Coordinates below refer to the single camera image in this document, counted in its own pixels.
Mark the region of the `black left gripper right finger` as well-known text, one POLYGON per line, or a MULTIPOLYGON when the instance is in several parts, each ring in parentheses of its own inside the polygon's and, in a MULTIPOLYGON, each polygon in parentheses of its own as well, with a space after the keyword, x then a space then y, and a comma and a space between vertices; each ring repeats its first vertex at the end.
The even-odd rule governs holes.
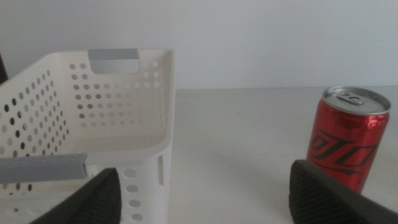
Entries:
POLYGON ((347 188, 306 160, 290 168, 289 210, 299 224, 397 224, 397 213, 347 188))

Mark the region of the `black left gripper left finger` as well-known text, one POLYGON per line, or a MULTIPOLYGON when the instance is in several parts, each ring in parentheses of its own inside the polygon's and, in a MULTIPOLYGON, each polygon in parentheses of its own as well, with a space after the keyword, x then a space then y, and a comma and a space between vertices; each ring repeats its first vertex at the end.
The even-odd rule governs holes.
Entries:
POLYGON ((115 168, 107 168, 33 224, 119 224, 121 184, 115 168))

